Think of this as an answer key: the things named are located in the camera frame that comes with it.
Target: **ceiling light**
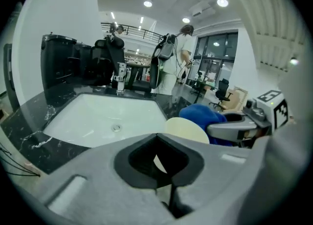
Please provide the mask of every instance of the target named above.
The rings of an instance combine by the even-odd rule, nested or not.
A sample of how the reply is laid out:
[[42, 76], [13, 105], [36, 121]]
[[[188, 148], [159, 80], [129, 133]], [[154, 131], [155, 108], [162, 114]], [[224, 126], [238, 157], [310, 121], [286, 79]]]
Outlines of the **ceiling light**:
[[146, 7], [150, 8], [150, 7], [152, 7], [152, 2], [150, 2], [150, 1], [145, 1], [145, 2], [143, 3], [143, 5], [145, 5]]
[[217, 4], [220, 7], [227, 7], [228, 6], [228, 1], [227, 0], [217, 0]]
[[184, 19], [182, 19], [182, 21], [183, 21], [184, 23], [190, 23], [190, 20], [189, 20], [188, 18], [184, 18]]
[[298, 65], [298, 63], [299, 63], [299, 61], [297, 60], [297, 58], [291, 58], [291, 60], [290, 60], [290, 63], [292, 64], [292, 65]]

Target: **railing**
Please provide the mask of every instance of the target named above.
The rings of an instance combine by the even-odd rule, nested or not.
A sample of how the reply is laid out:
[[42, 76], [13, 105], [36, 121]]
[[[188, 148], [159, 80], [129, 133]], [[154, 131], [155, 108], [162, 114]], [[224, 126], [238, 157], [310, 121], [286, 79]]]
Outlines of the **railing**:
[[[101, 23], [102, 32], [104, 34], [109, 33], [110, 25], [111, 23], [103, 23], [103, 22]], [[159, 35], [155, 32], [151, 32], [146, 29], [139, 30], [138, 27], [134, 27], [134, 26], [128, 26], [128, 25], [123, 25], [123, 24], [121, 25], [124, 27], [124, 32], [121, 34], [121, 36], [123, 35], [134, 36], [137, 38], [154, 42], [156, 44], [158, 44], [161, 41], [162, 35]]]

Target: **black marble countertop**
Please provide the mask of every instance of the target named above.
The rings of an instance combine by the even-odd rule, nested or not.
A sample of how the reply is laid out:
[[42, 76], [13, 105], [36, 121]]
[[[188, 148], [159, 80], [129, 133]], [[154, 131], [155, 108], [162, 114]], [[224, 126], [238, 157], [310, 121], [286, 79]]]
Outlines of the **black marble countertop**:
[[80, 153], [89, 149], [67, 143], [43, 133], [52, 119], [78, 95], [97, 94], [112, 97], [156, 101], [167, 119], [177, 117], [190, 103], [179, 96], [126, 90], [117, 95], [115, 89], [60, 84], [33, 97], [12, 113], [2, 124], [6, 136], [18, 151], [43, 172], [50, 174]]

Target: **person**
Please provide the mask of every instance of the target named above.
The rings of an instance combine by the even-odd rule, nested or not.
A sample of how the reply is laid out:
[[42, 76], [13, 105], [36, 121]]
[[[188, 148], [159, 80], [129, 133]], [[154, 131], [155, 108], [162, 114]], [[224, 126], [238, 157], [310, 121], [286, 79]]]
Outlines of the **person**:
[[114, 32], [114, 35], [118, 38], [121, 38], [121, 34], [124, 31], [124, 27], [122, 25], [117, 26], [116, 31]]
[[162, 78], [159, 86], [152, 93], [172, 95], [176, 80], [182, 76], [185, 67], [190, 68], [190, 54], [193, 48], [192, 34], [194, 27], [185, 25], [181, 28], [177, 37], [177, 47], [174, 48], [173, 56], [164, 62]]

